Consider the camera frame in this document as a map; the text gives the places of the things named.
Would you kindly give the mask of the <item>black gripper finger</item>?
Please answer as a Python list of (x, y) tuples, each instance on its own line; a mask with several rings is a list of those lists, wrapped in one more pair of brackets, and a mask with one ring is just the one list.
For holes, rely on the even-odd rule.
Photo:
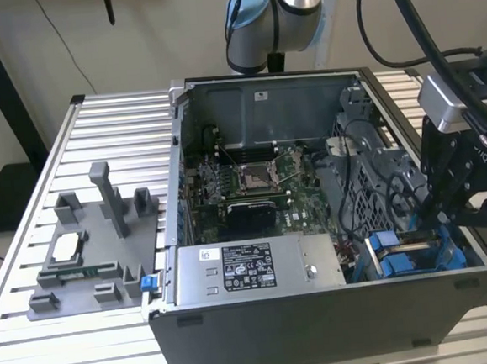
[(474, 163), (466, 147), (466, 134), (460, 131), (443, 133), (429, 117), (421, 126), (421, 173), (426, 175), (428, 193), (420, 205), (418, 218), (422, 224), (437, 224), (439, 215), (449, 220), (468, 201), (465, 184)]
[(479, 208), (463, 203), (461, 200), (455, 202), (444, 201), (442, 211), (448, 216), (450, 222), (457, 226), (487, 228), (487, 198)]

